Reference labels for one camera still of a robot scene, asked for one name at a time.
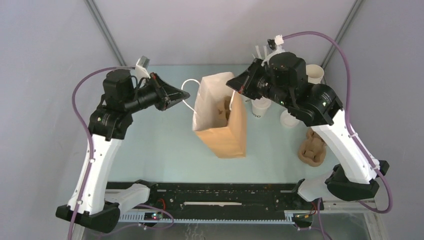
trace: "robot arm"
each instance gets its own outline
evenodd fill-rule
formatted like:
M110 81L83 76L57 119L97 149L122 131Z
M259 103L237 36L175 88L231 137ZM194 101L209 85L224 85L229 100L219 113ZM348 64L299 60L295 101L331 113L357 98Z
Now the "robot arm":
M298 183L303 199L311 202L326 193L345 201L373 198L379 189L377 174L347 131L342 102L329 86L308 83L305 60L285 52L278 37L268 40L273 52L266 59L256 58L226 85L250 99L264 97L287 108L334 152L340 164L332 172ZM385 175L388 163L371 158Z
M94 146L93 158L90 159L90 148L87 147L75 191L68 204L57 208L56 217L71 221L78 204L75 223L109 233L118 223L120 213L148 200L151 186L144 182L136 182L120 193L105 195L115 154L133 122L132 114L153 105L165 111L190 97L188 92L170 86L156 73L149 74L146 70L148 64L146 57L138 60L135 78L139 82L135 87L132 81L134 76L127 69L116 69L106 75L104 94L88 125ZM86 184L82 188L87 174ZM79 191L83 192L80 200Z

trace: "teal table surface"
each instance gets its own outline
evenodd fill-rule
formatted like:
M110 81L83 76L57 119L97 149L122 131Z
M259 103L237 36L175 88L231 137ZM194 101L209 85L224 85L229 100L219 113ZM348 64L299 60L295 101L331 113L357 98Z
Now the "teal table surface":
M181 88L186 79L202 79L222 72L238 75L247 65L150 66L164 81ZM187 102L194 105L198 85L189 82ZM109 175L109 181L185 183L296 183L324 174L338 160L327 149L324 163L310 167L297 152L308 128L300 123L288 129L280 124L284 108L273 103L265 116L247 111L247 152L244 158L220 159L192 131L193 112L182 102L166 111L154 107L133 114Z

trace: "brown paper bag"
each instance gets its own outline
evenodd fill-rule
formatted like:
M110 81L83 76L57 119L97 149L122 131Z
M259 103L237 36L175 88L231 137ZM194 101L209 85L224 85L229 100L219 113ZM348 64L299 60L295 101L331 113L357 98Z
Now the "brown paper bag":
M231 72L203 77L194 108L184 102L194 111L192 122L194 133L218 158L222 159L246 156L246 108L240 94L226 86L226 82L232 78L234 74ZM228 121L224 126L223 120L227 120L228 113Z

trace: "table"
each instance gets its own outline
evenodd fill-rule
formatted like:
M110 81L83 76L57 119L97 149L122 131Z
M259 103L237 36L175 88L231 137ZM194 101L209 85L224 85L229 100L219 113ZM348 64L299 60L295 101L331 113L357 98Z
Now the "table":
M150 66L164 81L180 88L186 79L200 80L221 72L242 73L248 65ZM194 105L198 85L187 83ZM308 128L300 123L289 129L281 126L284 108L273 103L262 118L247 111L247 152L245 158L220 159L192 131L193 112L183 103L166 111L150 107L133 114L118 150L109 181L185 183L297 183L303 178L324 174L338 160L327 149L324 163L310 167L301 162L297 152L306 139Z

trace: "paper cup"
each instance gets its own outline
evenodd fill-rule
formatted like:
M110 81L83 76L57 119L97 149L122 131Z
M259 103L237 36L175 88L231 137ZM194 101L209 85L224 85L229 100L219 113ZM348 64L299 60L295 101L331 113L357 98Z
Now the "paper cup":
M251 102L252 102L252 113L257 118L263 117L272 103L271 100L265 97L252 100Z
M297 120L294 116L290 115L288 110L285 110L281 113L279 117L279 122L283 127L292 129L299 124L299 120Z
M316 64L306 65L307 81L311 84L320 84L324 77L324 69Z
M245 103L245 104L247 104L248 102L250 102L251 101L251 99L250 98L248 98L247 96L243 96L243 95L240 95L241 96L241 100L243 101L243 103Z

